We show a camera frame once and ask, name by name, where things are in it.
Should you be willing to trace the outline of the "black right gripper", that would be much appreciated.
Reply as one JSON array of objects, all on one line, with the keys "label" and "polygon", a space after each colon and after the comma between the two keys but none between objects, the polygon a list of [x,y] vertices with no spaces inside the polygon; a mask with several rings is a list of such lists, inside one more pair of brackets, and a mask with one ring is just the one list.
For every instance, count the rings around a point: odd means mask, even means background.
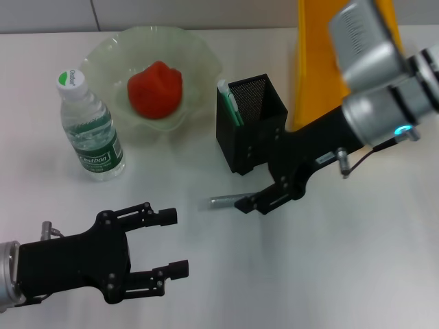
[{"label": "black right gripper", "polygon": [[291,199],[300,199],[305,195],[309,178],[337,160],[317,159],[335,153],[339,148],[350,154],[363,147],[340,106],[295,132],[281,132],[279,127],[243,127],[237,133],[235,172],[245,175],[268,161],[275,181],[234,203],[234,207],[245,214],[257,210],[266,215]]}]

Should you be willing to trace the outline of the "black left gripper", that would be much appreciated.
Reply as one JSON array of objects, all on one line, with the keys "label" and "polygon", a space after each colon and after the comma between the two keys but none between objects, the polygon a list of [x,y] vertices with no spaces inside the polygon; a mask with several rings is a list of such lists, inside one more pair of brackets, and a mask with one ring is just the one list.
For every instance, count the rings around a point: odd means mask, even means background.
[{"label": "black left gripper", "polygon": [[109,304],[162,297],[166,280],[189,276],[189,261],[131,272],[126,232],[177,223],[175,208],[155,212],[149,202],[100,212],[81,234],[20,246],[19,288],[27,299],[82,287],[100,290]]}]

